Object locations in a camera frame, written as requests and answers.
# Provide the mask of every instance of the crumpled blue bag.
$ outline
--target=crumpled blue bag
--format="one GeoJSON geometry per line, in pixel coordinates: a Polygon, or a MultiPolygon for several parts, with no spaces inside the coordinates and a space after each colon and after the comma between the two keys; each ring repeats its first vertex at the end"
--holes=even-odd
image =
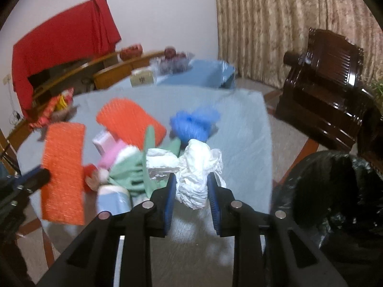
{"type": "Polygon", "coordinates": [[[170,118],[170,125],[173,133],[180,138],[183,144],[190,139],[197,139],[206,142],[212,131],[212,127],[221,118],[217,110],[212,107],[198,108],[189,114],[186,111],[179,111],[170,118]]]}

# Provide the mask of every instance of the tile floor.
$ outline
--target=tile floor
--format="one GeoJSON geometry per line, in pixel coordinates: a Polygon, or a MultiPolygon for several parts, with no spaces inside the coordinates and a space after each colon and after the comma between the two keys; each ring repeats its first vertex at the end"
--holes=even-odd
{"type": "MultiPolygon", "coordinates": [[[[244,78],[238,78],[236,83],[238,88],[261,91],[264,95],[273,140],[274,185],[283,182],[292,166],[305,156],[326,150],[294,127],[273,117],[281,91],[244,78]]],[[[19,230],[17,244],[26,260],[29,275],[34,282],[38,282],[60,254],[50,244],[31,206],[26,208],[25,214],[27,219],[19,230]]]]}

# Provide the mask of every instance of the electrical outlet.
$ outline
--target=electrical outlet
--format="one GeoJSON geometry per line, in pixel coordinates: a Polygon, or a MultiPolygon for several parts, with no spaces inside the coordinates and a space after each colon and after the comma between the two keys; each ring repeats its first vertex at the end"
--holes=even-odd
{"type": "Polygon", "coordinates": [[[3,78],[3,84],[4,85],[7,85],[8,82],[11,81],[11,75],[10,74],[7,74],[4,78],[3,78]]]}

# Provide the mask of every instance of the beige patterned curtain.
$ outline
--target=beige patterned curtain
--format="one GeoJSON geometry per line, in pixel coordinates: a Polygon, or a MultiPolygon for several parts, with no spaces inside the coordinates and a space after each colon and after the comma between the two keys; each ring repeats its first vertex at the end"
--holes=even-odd
{"type": "Polygon", "coordinates": [[[282,88],[288,50],[306,50],[310,27],[364,49],[362,79],[382,79],[383,33],[363,0],[217,0],[219,57],[243,77],[282,88]]]}

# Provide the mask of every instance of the black plastic bag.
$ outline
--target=black plastic bag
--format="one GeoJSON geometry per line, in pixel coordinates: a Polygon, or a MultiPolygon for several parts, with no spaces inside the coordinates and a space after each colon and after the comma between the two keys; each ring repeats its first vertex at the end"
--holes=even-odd
{"type": "Polygon", "coordinates": [[[383,286],[383,180],[370,164],[322,151],[297,164],[274,194],[349,286],[383,286]]]}

